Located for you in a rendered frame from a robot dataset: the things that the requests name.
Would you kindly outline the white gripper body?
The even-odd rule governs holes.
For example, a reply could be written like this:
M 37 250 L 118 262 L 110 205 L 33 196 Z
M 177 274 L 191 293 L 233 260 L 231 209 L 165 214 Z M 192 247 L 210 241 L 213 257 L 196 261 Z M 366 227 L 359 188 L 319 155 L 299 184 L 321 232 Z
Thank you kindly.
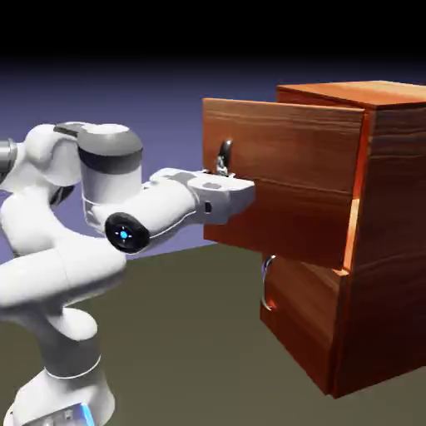
M 223 225 L 255 200 L 255 183 L 231 176 L 200 173 L 187 183 L 196 195 L 196 222 Z

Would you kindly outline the dark curved metal handle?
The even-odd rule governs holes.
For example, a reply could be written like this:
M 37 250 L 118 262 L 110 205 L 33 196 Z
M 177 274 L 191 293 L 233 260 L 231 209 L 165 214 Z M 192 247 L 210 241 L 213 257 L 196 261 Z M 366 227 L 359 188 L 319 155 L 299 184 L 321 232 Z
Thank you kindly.
M 216 174 L 220 176 L 228 176 L 230 174 L 231 148 L 233 141 L 231 139 L 224 140 L 216 157 Z

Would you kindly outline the large wooden door front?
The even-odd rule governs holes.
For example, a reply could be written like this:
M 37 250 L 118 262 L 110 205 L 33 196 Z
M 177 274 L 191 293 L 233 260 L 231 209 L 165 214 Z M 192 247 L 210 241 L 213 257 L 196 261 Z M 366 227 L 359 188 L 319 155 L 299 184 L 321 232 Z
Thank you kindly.
M 361 109 L 206 98 L 203 162 L 214 171 L 230 140 L 230 171 L 255 201 L 204 237 L 340 270 L 344 266 Z

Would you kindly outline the small wooden door front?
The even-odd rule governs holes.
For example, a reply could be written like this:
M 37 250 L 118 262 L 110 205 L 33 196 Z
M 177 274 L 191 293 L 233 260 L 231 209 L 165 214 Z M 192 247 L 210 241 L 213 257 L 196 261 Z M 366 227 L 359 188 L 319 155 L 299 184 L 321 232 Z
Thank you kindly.
M 339 343 L 339 305 L 349 277 L 333 270 L 276 256 L 265 282 L 268 300 L 260 319 L 324 393 L 331 394 Z

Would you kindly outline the brown wooden cabinet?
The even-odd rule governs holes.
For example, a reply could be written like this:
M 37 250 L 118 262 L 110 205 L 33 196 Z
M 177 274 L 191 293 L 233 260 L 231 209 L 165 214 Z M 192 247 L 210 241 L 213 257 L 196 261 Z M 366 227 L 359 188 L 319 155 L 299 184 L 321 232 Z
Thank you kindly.
M 426 366 L 426 84 L 282 85 L 277 98 L 364 110 L 329 395 Z

